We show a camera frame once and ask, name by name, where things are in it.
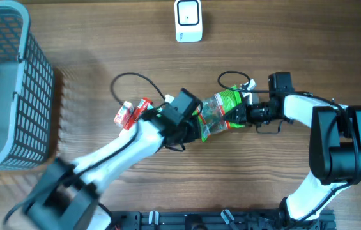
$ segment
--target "green packet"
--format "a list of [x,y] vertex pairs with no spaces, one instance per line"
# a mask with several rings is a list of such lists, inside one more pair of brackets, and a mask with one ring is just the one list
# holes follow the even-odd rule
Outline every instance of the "green packet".
[[204,142],[210,135],[217,134],[230,128],[244,127],[244,125],[231,123],[222,119],[227,112],[241,102],[242,98],[240,93],[228,89],[203,100],[203,111],[201,111],[199,115],[201,140]]

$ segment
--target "basket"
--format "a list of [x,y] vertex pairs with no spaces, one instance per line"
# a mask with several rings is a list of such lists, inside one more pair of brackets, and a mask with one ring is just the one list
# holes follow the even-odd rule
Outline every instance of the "basket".
[[48,158],[54,73],[20,3],[0,1],[0,170]]

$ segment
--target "tabletop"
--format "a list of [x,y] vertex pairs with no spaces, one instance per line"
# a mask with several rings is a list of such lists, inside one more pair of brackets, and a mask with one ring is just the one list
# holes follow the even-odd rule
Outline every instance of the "tabletop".
[[[199,98],[222,91],[226,70],[268,89],[271,73],[290,71],[298,91],[361,105],[361,1],[203,1],[203,40],[178,43],[172,2],[30,4],[31,29],[56,77],[51,153],[67,160],[117,138],[119,105],[109,84],[123,72],[149,77],[164,92]],[[225,84],[245,79],[230,75]],[[160,103],[145,80],[118,81],[117,94]],[[260,99],[267,100],[267,95]],[[276,129],[275,124],[264,127]],[[283,124],[279,135],[236,128],[178,153],[163,149],[125,171],[101,198],[110,210],[185,211],[276,208],[309,172],[309,128]],[[0,228],[44,167],[0,172]],[[329,205],[338,229],[361,229],[361,183]],[[29,224],[19,213],[14,229]]]

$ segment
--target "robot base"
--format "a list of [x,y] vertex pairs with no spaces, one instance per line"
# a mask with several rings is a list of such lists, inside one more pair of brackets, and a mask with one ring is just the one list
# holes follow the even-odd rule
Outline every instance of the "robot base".
[[[238,230],[279,230],[275,220],[279,217],[278,209],[252,210],[248,212],[232,211],[234,223]],[[230,230],[220,216],[220,212],[172,212],[159,213],[158,224],[149,224],[150,214],[138,211],[114,211],[111,213],[112,223],[109,229],[119,230]],[[190,223],[188,217],[200,219],[200,223]],[[302,223],[292,229],[335,230],[333,210],[323,210],[319,219]]]

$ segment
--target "red and white package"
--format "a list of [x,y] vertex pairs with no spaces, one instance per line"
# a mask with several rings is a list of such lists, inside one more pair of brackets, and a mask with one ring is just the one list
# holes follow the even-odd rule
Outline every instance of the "red and white package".
[[126,125],[123,126],[123,129],[122,129],[122,131],[121,131],[121,133],[119,135],[122,135],[122,134],[126,133],[127,130],[129,130],[130,127],[132,127],[132,125],[134,125],[134,123],[136,123],[136,121],[139,119],[139,116],[145,110],[151,109],[151,108],[153,108],[152,101],[150,99],[146,98],[146,97],[142,98],[141,102],[136,107],[134,113],[132,114],[132,116],[130,117],[130,119],[126,123]]
[[134,110],[132,103],[125,101],[114,118],[115,124],[119,127],[124,127],[131,118]]

